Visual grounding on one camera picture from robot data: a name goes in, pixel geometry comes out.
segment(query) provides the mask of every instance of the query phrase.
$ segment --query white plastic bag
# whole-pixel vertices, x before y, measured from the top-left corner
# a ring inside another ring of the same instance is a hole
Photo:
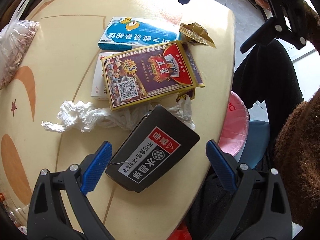
[[[9,24],[0,32],[0,89],[13,78],[39,26],[38,22],[19,21],[29,1],[21,1]]]

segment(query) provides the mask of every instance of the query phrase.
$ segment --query brown fuzzy jacket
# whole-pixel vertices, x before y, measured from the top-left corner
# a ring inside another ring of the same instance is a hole
[[[320,18],[306,3],[305,9],[307,39],[319,52]],[[320,89],[289,116],[276,141],[274,163],[288,195],[292,221],[305,226],[320,204]]]

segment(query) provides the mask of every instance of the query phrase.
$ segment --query cream table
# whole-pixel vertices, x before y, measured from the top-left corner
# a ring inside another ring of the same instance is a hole
[[[196,89],[193,120],[200,141],[161,179],[141,193],[129,192],[103,174],[88,194],[99,218],[116,240],[165,240],[179,225],[209,168],[205,145],[219,140],[234,70],[234,24],[231,10],[214,0],[42,0],[27,17],[40,29],[14,80],[0,94],[0,187],[11,208],[26,223],[32,190],[43,168],[62,171],[94,153],[104,140],[116,151],[129,132],[96,127],[89,133],[48,132],[41,121],[57,122],[64,100],[90,97],[97,42],[114,16],[197,22],[216,44],[191,46],[206,87]],[[95,101],[106,107],[106,101]],[[160,102],[165,107],[175,98]],[[66,195],[65,206],[75,229],[81,230]]]

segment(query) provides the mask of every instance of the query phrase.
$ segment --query crumpled tissue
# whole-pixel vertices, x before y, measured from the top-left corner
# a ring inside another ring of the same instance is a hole
[[[60,106],[60,112],[57,118],[61,123],[41,122],[41,125],[47,131],[62,133],[71,128],[81,130],[81,132],[91,131],[95,125],[110,128],[119,126],[125,130],[133,130],[141,118],[152,110],[152,105],[138,105],[135,108],[125,108],[123,110],[111,111],[110,108],[94,108],[93,103],[84,103],[78,101],[74,104],[72,101],[64,101]],[[177,117],[190,129],[195,129],[195,123],[191,119],[191,101],[180,99],[176,106],[167,109],[171,114]]]

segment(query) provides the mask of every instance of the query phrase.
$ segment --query white box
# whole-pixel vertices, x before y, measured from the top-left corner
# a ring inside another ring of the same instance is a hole
[[[96,100],[108,100],[108,92],[105,84],[103,68],[101,59],[104,57],[108,57],[118,52],[101,52],[99,53],[96,69],[94,71],[92,89],[91,89],[91,97]]]

